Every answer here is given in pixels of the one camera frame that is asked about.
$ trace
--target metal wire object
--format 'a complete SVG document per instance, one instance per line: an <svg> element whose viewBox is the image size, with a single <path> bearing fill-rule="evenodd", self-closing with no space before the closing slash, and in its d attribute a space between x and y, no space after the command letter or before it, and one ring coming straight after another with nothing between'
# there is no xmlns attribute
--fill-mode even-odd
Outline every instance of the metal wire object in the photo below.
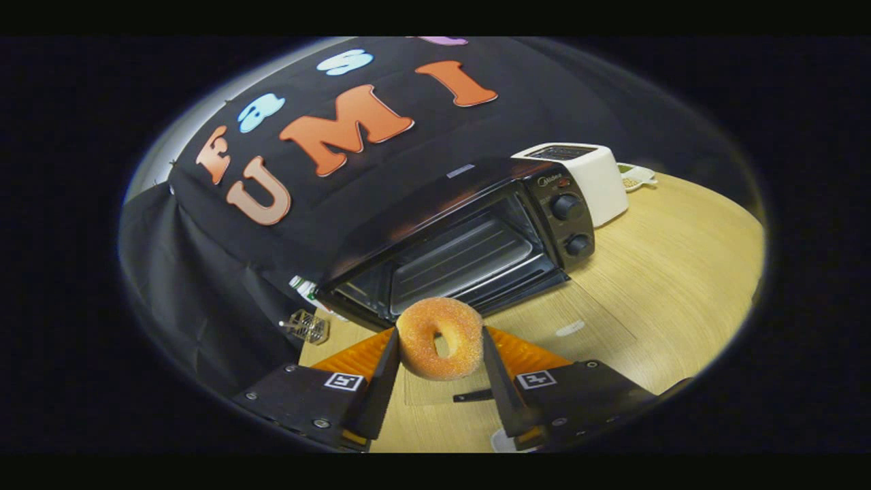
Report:
<svg viewBox="0 0 871 490"><path fill-rule="evenodd" d="M286 336L294 336L314 345L323 344L329 339L329 321L298 310L287 322L279 322Z"/></svg>

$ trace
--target oven knob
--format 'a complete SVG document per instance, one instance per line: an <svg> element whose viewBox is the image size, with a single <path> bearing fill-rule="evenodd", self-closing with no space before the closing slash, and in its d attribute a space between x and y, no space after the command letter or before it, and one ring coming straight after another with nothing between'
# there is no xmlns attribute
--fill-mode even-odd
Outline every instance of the oven knob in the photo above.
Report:
<svg viewBox="0 0 871 490"><path fill-rule="evenodd" d="M569 255L578 255L590 246L590 239L586 235L573 236L568 243L565 244L565 251Z"/></svg>
<svg viewBox="0 0 871 490"><path fill-rule="evenodd" d="M558 219L574 220L584 214L584 204L577 197L571 194L563 194L553 201L553 206L550 207L553 215Z"/></svg>

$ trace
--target orange gripper pad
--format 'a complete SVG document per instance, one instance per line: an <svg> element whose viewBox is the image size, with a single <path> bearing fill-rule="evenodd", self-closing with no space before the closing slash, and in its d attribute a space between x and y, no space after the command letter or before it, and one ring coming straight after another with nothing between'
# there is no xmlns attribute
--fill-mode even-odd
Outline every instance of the orange gripper pad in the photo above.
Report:
<svg viewBox="0 0 871 490"><path fill-rule="evenodd" d="M487 327L505 370L511 379L525 372L543 371L567 366L571 361L564 359L549 350L542 349L520 337L515 337L501 330Z"/></svg>
<svg viewBox="0 0 871 490"><path fill-rule="evenodd" d="M343 372L363 376L367 382L372 382L375 368L384 353L384 347L390 340L395 327L387 329L377 335L367 338L357 344L348 347L333 356L327 357L312 366L312 369L322 371Z"/></svg>

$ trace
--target donut hole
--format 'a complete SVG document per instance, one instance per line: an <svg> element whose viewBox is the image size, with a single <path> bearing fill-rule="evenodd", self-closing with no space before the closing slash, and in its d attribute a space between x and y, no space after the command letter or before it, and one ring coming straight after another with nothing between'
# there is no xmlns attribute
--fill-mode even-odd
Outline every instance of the donut hole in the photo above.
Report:
<svg viewBox="0 0 871 490"><path fill-rule="evenodd" d="M438 357L450 357L450 344L448 344L448 339L446 339L441 332L435 333L435 336L433 337L433 343L435 344L435 353L438 354Z"/></svg>

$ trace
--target blue letter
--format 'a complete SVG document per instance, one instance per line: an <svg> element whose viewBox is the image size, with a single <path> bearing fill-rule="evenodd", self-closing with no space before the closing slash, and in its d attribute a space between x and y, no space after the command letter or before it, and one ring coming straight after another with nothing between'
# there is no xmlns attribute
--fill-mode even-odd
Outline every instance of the blue letter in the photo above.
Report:
<svg viewBox="0 0 871 490"><path fill-rule="evenodd" d="M260 96L242 109L237 119L240 123L239 131L248 133L257 127L264 118L275 114L284 105L284 99L278 99L274 93Z"/></svg>
<svg viewBox="0 0 871 490"><path fill-rule="evenodd" d="M321 61L317 68L326 71L327 75L344 75L351 70L368 65L373 59L375 57L366 53L366 50L351 50Z"/></svg>

